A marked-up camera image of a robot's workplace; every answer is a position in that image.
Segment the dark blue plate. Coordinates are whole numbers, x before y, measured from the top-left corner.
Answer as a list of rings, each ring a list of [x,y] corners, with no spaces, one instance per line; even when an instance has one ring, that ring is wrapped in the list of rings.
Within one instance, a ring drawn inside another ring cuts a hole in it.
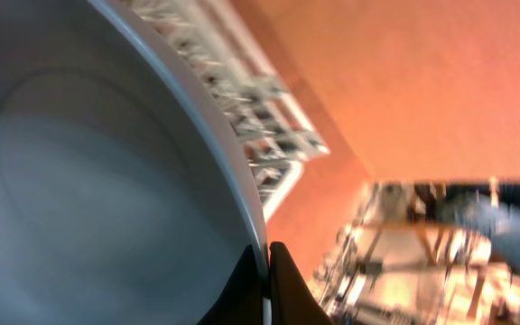
[[[198,324],[262,205],[201,81],[117,1],[0,1],[0,324]]]

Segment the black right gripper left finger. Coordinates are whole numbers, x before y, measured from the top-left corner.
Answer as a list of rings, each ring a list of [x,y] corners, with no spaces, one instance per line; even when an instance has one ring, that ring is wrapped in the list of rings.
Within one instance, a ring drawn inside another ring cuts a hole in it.
[[[237,261],[222,293],[198,325],[261,325],[263,292],[251,246]]]

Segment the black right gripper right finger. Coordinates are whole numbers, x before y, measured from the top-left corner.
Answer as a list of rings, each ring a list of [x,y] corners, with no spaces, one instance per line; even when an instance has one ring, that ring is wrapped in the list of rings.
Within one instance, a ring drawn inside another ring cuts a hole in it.
[[[284,243],[271,243],[269,266],[273,325],[333,324],[313,298]]]

